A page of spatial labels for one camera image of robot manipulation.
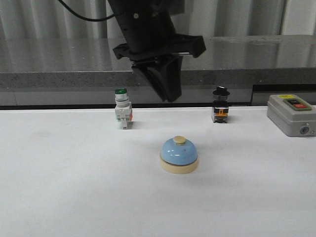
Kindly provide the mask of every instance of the push button switch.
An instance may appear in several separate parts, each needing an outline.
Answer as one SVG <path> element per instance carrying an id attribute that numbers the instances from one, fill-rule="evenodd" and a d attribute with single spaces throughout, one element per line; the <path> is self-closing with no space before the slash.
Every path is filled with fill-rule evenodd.
<path id="1" fill-rule="evenodd" d="M 299 109 L 303 109 L 303 108 L 307 108 L 305 105 L 303 104 L 294 104 L 293 106 L 295 106 L 296 108 L 299 108 Z"/>
<path id="2" fill-rule="evenodd" d="M 297 100 L 287 100 L 287 102 L 289 102 L 291 105 L 300 104 L 300 102 L 298 102 Z"/>

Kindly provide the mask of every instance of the beige bell base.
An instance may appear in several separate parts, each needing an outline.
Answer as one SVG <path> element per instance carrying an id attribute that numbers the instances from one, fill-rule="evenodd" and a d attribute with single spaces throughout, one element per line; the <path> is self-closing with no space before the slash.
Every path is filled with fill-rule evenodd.
<path id="1" fill-rule="evenodd" d="M 160 165 L 164 170 L 173 174 L 188 174 L 194 171 L 198 167 L 198 159 L 191 164 L 176 165 L 176 164 L 170 164 L 168 162 L 165 162 L 160 157 Z"/>

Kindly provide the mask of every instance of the white curtain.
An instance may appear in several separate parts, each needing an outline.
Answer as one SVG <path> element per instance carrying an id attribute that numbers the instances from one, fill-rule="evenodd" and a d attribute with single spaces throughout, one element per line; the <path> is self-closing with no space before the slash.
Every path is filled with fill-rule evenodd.
<path id="1" fill-rule="evenodd" d="M 177 32 L 212 36 L 314 35 L 316 0 L 183 0 Z M 105 0 L 65 0 L 90 18 L 111 14 Z M 115 18 L 86 22 L 56 0 L 0 0 L 0 39 L 121 38 Z"/>

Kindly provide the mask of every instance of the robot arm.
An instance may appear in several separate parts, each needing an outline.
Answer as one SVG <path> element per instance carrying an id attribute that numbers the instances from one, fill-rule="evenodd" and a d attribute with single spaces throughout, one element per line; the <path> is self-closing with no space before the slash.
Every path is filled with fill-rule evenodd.
<path id="1" fill-rule="evenodd" d="M 199 57 L 202 36 L 177 34 L 168 7 L 172 0 L 108 0 L 127 43 L 114 48 L 128 57 L 135 73 L 146 78 L 164 101 L 181 96 L 182 54 Z"/>

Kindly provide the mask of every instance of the black cable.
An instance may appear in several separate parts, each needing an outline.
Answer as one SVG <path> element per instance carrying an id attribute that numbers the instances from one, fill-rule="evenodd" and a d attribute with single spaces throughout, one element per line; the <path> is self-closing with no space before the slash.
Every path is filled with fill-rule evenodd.
<path id="1" fill-rule="evenodd" d="M 99 18 L 99 19 L 92 19 L 92 18 L 87 18 L 87 17 L 84 17 L 84 16 L 80 16 L 78 13 L 74 12 L 67 4 L 64 3 L 63 0 L 57 0 L 60 2 L 60 4 L 62 4 L 68 11 L 70 11 L 73 15 L 75 15 L 76 17 L 82 19 L 82 20 L 85 20 L 85 21 L 106 21 L 106 20 L 109 20 L 111 19 L 112 17 L 114 17 L 114 14 L 110 15 L 110 16 L 107 16 L 107 17 L 104 17 L 104 18 Z"/>

